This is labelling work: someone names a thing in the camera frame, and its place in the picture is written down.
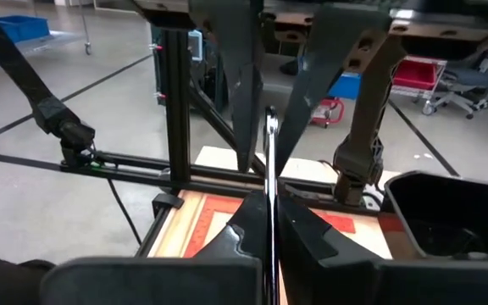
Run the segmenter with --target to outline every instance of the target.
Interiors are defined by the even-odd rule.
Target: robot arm
[[[0,66],[27,97],[37,125],[60,139],[67,165],[89,163],[81,152],[92,146],[95,130],[52,94],[1,27]]]

